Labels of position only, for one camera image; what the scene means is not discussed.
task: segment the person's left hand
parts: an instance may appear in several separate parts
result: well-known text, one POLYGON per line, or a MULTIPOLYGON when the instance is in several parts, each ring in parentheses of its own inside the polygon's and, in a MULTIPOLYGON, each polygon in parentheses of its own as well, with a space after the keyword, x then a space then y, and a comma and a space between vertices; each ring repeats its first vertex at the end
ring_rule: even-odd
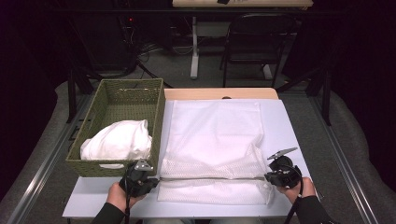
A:
MULTIPOLYGON (((132 207, 135 203, 142 200, 146 195, 139 196, 137 198, 131 197, 129 201, 129 207, 132 207)), ((126 195, 125 191, 120 187, 119 182, 115 182, 111 185, 107 194, 107 203, 111 203, 117 208, 119 208, 122 212, 125 212, 126 209, 126 195)))

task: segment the crumpled white cloth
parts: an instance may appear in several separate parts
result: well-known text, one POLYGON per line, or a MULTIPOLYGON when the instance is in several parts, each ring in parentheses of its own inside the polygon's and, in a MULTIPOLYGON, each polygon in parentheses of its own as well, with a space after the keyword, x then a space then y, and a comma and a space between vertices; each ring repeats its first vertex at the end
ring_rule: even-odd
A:
MULTIPOLYGON (((139 160, 148 159, 150 150, 148 121, 123 120, 105 127, 92 139, 85 140, 80 154, 82 160, 139 160)), ((101 166, 122 168, 122 164, 101 166)))
POLYGON ((271 184, 249 180, 266 174, 260 149, 263 137, 260 103, 174 101, 168 145, 160 172, 165 181, 160 183, 158 200, 268 203, 271 184), (244 191, 245 195, 249 194, 248 201, 240 197, 244 191))

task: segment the desk foot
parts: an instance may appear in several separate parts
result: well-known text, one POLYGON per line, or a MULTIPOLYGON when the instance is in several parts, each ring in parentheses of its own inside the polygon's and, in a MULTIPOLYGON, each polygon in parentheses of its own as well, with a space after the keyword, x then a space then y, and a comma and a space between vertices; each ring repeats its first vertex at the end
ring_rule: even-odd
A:
POLYGON ((191 74, 190 74, 191 79, 198 78, 198 60, 199 60, 199 55, 192 55, 191 74))

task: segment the person's arm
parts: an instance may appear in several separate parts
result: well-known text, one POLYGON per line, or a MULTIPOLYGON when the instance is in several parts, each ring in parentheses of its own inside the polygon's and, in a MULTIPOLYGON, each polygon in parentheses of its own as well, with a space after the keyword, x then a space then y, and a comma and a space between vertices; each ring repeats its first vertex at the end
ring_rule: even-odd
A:
MULTIPOLYGON (((309 177, 304 177, 303 198, 300 200, 296 214, 302 224, 337 223, 327 214, 323 205, 320 203, 315 186, 309 177)), ((277 188, 279 192, 288 197, 291 203, 297 199, 300 192, 301 183, 292 189, 277 188)))
MULTIPOLYGON (((106 203, 103 205, 100 212, 93 219, 92 224, 119 224, 125 217, 124 211, 126 209, 125 192, 120 187, 119 183, 114 183, 108 190, 106 203)), ((132 207, 144 196, 131 198, 129 207, 132 207)))

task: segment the dark background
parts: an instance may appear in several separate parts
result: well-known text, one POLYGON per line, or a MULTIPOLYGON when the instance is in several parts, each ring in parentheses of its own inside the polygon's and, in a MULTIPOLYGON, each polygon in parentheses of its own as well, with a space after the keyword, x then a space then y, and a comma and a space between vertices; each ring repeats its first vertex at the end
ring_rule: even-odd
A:
MULTIPOLYGON (((109 1, 96 2, 101 4, 99 7, 114 6, 109 1)), ((350 5, 354 6, 348 28, 351 38, 340 46, 332 70, 332 90, 344 99, 361 125, 372 164, 383 181, 396 190, 396 176, 392 172, 396 154, 396 9, 391 0, 317 0, 312 9, 350 5)), ((67 80, 71 67, 76 63, 92 69, 122 69, 129 65, 130 55, 114 18, 75 20, 82 35, 77 35, 68 22, 58 19, 43 13, 32 0, 0 3, 1 199, 35 148, 56 105, 54 90, 67 80), (106 38, 95 38, 101 34, 107 34, 106 38), (117 54, 108 55, 106 49, 95 47, 99 45, 116 48, 117 54), (94 51, 87 52, 87 46, 94 51)), ((297 36, 296 48, 290 53, 284 73, 296 77, 316 66, 331 45, 338 24, 308 23, 304 28, 306 34, 301 32, 297 36), (309 32, 313 28, 321 33, 312 35, 309 32), (300 44, 303 47, 298 48, 299 42, 308 45, 300 44)), ((157 41, 170 44, 169 39, 157 41)))

